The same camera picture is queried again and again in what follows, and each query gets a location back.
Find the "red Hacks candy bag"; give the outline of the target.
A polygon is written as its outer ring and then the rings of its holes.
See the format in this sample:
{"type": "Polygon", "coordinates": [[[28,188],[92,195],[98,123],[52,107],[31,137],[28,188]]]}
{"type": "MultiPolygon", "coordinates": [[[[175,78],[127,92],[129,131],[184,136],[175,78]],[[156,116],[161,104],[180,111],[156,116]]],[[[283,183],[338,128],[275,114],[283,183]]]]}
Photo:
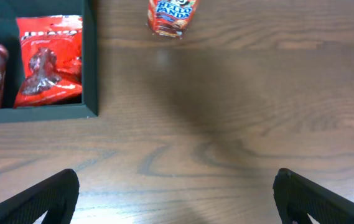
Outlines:
{"type": "Polygon", "coordinates": [[[52,105],[81,96],[82,16],[19,17],[25,79],[14,107],[52,105]]]}

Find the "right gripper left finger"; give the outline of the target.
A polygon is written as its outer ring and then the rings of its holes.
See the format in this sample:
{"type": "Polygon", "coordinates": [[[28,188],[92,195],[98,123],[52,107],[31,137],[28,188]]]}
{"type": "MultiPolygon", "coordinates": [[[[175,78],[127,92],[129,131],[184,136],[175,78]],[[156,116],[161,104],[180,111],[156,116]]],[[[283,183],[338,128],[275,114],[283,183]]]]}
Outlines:
{"type": "Polygon", "coordinates": [[[65,169],[48,179],[0,203],[0,223],[69,224],[78,200],[79,180],[72,169],[65,169]]]}

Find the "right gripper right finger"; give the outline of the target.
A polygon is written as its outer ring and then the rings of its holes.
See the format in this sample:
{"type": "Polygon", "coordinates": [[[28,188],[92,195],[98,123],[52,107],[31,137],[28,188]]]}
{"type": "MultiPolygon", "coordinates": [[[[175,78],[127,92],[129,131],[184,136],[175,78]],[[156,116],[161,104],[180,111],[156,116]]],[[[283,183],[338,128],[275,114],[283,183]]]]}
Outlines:
{"type": "Polygon", "coordinates": [[[279,169],[272,189],[283,224],[354,224],[353,202],[289,169],[279,169]]]}

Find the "black gift box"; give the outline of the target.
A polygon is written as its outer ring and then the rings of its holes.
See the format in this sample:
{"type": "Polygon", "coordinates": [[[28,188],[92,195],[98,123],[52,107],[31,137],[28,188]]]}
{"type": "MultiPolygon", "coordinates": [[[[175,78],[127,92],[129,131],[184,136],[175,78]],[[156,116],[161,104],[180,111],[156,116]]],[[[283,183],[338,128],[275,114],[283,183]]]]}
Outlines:
{"type": "Polygon", "coordinates": [[[51,119],[90,118],[98,115],[97,2],[93,0],[0,0],[0,44],[9,52],[0,108],[0,123],[51,119]],[[82,96],[63,105],[14,108],[14,100],[24,79],[18,17],[81,15],[82,96]]]}

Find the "red Hello Panda box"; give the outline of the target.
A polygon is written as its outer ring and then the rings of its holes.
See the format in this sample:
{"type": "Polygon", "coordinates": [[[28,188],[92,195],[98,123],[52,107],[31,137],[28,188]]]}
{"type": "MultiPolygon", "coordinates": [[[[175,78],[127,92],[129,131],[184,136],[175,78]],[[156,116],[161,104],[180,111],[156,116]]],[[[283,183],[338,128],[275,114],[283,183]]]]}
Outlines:
{"type": "Polygon", "coordinates": [[[181,39],[199,0],[149,0],[147,26],[154,34],[181,39]]]}

